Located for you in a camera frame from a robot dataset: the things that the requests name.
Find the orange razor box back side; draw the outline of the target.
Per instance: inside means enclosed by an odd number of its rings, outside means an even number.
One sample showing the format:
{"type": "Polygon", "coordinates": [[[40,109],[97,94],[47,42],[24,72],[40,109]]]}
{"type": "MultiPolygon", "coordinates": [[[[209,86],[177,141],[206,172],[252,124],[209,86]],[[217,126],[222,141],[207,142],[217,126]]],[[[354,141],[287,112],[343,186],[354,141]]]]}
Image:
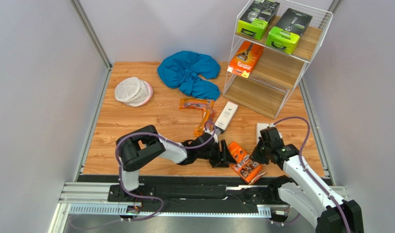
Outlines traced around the orange razor box back side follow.
{"type": "Polygon", "coordinates": [[[253,161],[248,154],[239,144],[232,142],[229,144],[228,149],[235,160],[235,164],[230,164],[232,168],[247,184],[254,184],[266,172],[263,172],[263,166],[253,161]]]}

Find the orange Gillette Fusion5 box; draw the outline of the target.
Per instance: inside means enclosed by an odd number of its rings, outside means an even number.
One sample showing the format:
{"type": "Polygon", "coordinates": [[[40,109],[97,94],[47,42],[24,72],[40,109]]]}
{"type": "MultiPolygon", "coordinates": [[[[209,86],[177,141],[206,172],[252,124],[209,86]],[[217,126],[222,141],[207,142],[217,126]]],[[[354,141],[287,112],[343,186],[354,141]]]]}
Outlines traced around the orange Gillette Fusion5 box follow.
{"type": "Polygon", "coordinates": [[[227,71],[243,78],[248,78],[257,65],[263,51],[263,46],[244,41],[236,54],[232,56],[227,71]]]}

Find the black green Gillette Labs box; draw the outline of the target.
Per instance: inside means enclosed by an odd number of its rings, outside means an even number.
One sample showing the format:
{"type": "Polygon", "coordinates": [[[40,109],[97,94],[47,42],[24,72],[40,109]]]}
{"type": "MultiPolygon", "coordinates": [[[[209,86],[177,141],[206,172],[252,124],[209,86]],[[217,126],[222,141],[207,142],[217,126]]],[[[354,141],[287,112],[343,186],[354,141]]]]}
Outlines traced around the black green Gillette Labs box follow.
{"type": "Polygon", "coordinates": [[[268,32],[265,45],[291,55],[312,19],[309,14],[288,8],[268,32]]]}

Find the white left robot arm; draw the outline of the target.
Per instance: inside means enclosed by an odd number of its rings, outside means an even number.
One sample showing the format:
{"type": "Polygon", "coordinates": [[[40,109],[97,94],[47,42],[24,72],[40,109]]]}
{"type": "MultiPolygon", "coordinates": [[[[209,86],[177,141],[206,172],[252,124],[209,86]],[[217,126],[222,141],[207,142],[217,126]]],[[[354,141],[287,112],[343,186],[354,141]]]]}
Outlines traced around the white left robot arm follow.
{"type": "Polygon", "coordinates": [[[120,137],[116,141],[115,156],[119,164],[119,182],[125,192],[139,187],[139,171],[157,157],[186,166],[197,159],[208,160],[215,167],[229,167],[237,163],[226,141],[217,140],[216,132],[203,133],[194,140],[175,142],[148,125],[120,137]]]}

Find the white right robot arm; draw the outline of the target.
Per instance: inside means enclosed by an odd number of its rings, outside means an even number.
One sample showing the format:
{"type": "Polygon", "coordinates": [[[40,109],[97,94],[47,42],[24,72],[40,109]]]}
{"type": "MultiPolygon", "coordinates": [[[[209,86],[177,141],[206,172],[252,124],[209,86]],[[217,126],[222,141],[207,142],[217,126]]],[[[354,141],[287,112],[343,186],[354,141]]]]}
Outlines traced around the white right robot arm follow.
{"type": "Polygon", "coordinates": [[[362,210],[355,200],[346,200],[313,171],[301,151],[285,144],[276,127],[258,133],[251,159],[273,163],[286,175],[272,184],[276,199],[293,207],[317,233],[362,233],[362,210]]]}

